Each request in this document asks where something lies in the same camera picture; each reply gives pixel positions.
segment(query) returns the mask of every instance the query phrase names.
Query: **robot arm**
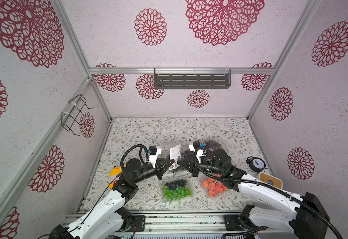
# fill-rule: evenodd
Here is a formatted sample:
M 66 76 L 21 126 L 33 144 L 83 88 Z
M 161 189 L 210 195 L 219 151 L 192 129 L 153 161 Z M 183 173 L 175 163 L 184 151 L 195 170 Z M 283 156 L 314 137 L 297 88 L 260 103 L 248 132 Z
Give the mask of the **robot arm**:
M 162 175 L 174 163 L 174 160 L 158 158 L 159 153 L 160 150 L 151 151 L 148 165 L 141 165 L 138 159 L 130 159 L 113 190 L 100 203 L 67 227 L 55 227 L 51 233 L 53 236 L 49 236 L 49 239 L 105 239 L 120 229 L 128 230 L 132 214 L 124 205 L 137 193 L 137 183 L 154 175 L 161 180 Z
M 210 177 L 213 177 L 211 174 L 221 174 L 222 178 L 215 179 L 221 180 L 227 188 L 254 196 L 267 203 L 266 208 L 246 205 L 239 215 L 242 229 L 257 230 L 260 227 L 273 227 L 294 233 L 300 239 L 325 237 L 327 225 L 300 204 L 302 201 L 304 205 L 313 208 L 329 221 L 326 211 L 315 195 L 306 193 L 302 196 L 274 188 L 233 166 L 231 157 L 224 150 L 214 150 L 212 155 L 207 155 L 205 146 L 199 141 L 190 144 L 189 149 L 193 157 L 188 155 L 178 164 L 191 172 L 193 177 L 198 177 L 199 171 Z

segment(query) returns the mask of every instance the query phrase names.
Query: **table surface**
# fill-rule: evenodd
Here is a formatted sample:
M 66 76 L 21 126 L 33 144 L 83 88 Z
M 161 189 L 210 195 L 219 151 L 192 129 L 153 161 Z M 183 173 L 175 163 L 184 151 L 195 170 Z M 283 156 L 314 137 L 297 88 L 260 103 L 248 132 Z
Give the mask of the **table surface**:
M 254 175 L 245 162 L 247 157 L 263 159 L 261 150 L 252 133 L 247 119 L 242 118 L 116 118 L 114 119 L 108 141 L 95 173 L 91 189 L 84 204 L 91 209 L 109 184 L 110 171 L 120 164 L 124 152 L 133 145 L 144 144 L 162 147 L 161 157 L 167 157 L 170 148 L 181 144 L 188 145 L 196 140 L 217 138 L 228 148 L 228 154 L 236 167 Z M 133 150 L 126 158 L 138 158 L 139 148 Z M 157 177 L 138 184 L 139 191 L 125 205 L 130 210 L 143 211 L 187 211 L 205 212 L 210 210 L 241 211 L 251 202 L 249 195 L 227 190 L 216 198 L 209 198 L 199 178 L 189 172 L 180 174 L 186 177 L 193 191 L 193 196 L 186 200 L 164 203 L 160 182 Z M 173 177 L 166 173 L 165 178 Z

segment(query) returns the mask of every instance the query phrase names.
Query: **wire rack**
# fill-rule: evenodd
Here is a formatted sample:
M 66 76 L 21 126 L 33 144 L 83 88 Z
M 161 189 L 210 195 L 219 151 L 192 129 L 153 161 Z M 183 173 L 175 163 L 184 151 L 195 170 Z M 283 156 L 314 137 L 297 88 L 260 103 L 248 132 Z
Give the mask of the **wire rack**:
M 79 108 L 79 107 L 77 107 L 77 104 L 78 104 L 80 101 L 82 101 L 83 105 Z M 88 109 L 93 109 L 94 107 L 88 107 L 88 106 L 86 105 L 86 98 L 85 98 L 82 94 L 79 94 L 79 95 L 77 95 L 76 97 L 72 98 L 70 101 L 68 101 L 68 103 L 73 104 L 75 107 L 71 110 L 71 112 L 61 112 L 61 126 L 62 126 L 66 131 L 68 131 L 68 132 L 71 131 L 74 135 L 80 136 L 81 134 L 78 135 L 78 134 L 75 134 L 75 132 L 73 132 L 72 126 L 73 126 L 73 124 L 74 124 L 75 122 L 76 122 L 77 124 L 80 125 L 80 123 L 77 121 L 77 117 L 78 117 L 80 114 L 83 115 L 82 109 L 84 108 L 84 106 L 85 106 L 86 108 L 88 108 Z M 77 112 L 76 116 L 73 116 L 72 112 L 73 112 L 73 110 L 74 110 L 75 108 L 78 109 L 78 112 Z M 66 122 L 67 122 L 67 120 L 68 120 L 69 118 L 72 118 L 72 119 L 73 119 L 73 122 L 72 122 L 70 125 L 67 125 Z

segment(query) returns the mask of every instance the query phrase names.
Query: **metal base plate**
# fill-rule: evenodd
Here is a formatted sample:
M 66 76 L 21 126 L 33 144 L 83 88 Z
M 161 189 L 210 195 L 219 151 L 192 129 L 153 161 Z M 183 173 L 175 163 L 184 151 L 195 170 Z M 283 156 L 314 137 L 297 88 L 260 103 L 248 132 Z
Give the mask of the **metal base plate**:
M 137 226 L 136 232 L 145 230 L 145 218 L 146 216 L 134 216 L 132 215 L 132 222 Z M 127 232 L 133 232 L 134 227 L 131 226 Z
M 234 215 L 224 215 L 224 224 L 227 231 L 239 231 L 242 227 L 239 224 L 239 214 Z

